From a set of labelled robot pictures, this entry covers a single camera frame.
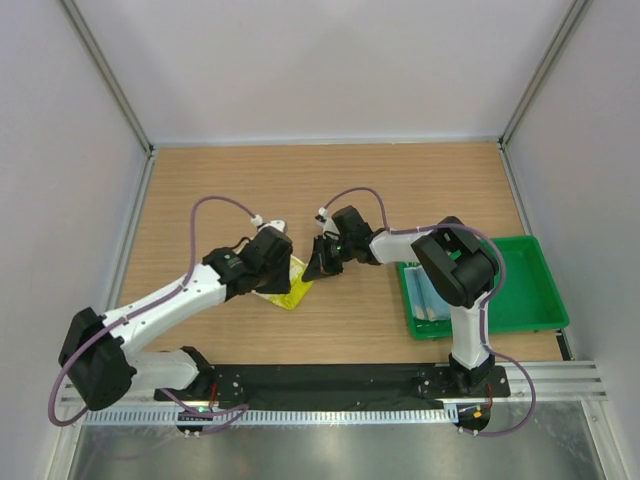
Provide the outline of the yellow green printed towel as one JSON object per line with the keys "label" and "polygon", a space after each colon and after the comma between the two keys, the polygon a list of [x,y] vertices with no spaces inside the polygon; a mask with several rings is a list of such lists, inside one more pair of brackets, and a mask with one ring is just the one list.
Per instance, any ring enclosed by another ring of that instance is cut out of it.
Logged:
{"label": "yellow green printed towel", "polygon": [[289,268],[290,291],[286,294],[257,293],[257,296],[284,310],[292,311],[296,309],[313,286],[313,281],[305,282],[302,279],[306,267],[307,264],[305,262],[296,256],[291,256]]}

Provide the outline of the blue polka dot towel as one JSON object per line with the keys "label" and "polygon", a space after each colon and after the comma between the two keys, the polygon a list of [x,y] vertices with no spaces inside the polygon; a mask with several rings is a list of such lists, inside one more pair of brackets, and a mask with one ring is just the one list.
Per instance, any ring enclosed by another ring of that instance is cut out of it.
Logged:
{"label": "blue polka dot towel", "polygon": [[428,322],[448,321],[451,318],[449,304],[438,294],[422,267],[406,267],[403,275],[413,318]]}

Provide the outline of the green plastic tray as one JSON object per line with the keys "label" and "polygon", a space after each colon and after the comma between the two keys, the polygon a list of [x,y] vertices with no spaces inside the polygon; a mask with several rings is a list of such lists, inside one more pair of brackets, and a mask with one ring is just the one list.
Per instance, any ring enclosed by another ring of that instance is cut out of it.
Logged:
{"label": "green plastic tray", "polygon": [[[566,327],[569,317],[538,240],[533,236],[498,237],[494,243],[504,257],[507,278],[489,303],[489,332],[502,334]],[[428,322],[412,317],[403,275],[409,266],[421,267],[415,262],[400,262],[396,271],[411,336],[417,340],[451,337],[450,319]]]}

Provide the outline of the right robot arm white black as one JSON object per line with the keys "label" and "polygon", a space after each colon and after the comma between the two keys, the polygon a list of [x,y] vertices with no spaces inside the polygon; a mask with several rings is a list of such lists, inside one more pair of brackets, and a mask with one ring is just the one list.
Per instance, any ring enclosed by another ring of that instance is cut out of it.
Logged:
{"label": "right robot arm white black", "polygon": [[495,354],[488,345],[486,305],[500,289],[495,277],[505,271],[495,245],[454,216],[426,227],[373,230],[349,205],[334,214],[322,208],[315,220],[322,233],[313,240],[303,280],[339,275],[343,264],[351,260],[373,266],[420,264],[450,309],[453,389],[464,396],[483,389],[495,365]]}

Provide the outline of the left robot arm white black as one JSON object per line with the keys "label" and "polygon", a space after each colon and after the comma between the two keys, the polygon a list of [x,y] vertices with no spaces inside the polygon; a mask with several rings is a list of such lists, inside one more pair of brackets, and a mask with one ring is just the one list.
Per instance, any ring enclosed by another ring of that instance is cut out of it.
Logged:
{"label": "left robot arm white black", "polygon": [[91,411],[134,391],[152,390],[159,399],[168,393],[205,399],[216,374],[197,349],[148,352],[146,345],[234,297],[288,292],[292,251],[285,222],[274,220],[259,226],[240,251],[214,249],[185,276],[136,302],[102,315],[86,308],[71,322],[59,363]]}

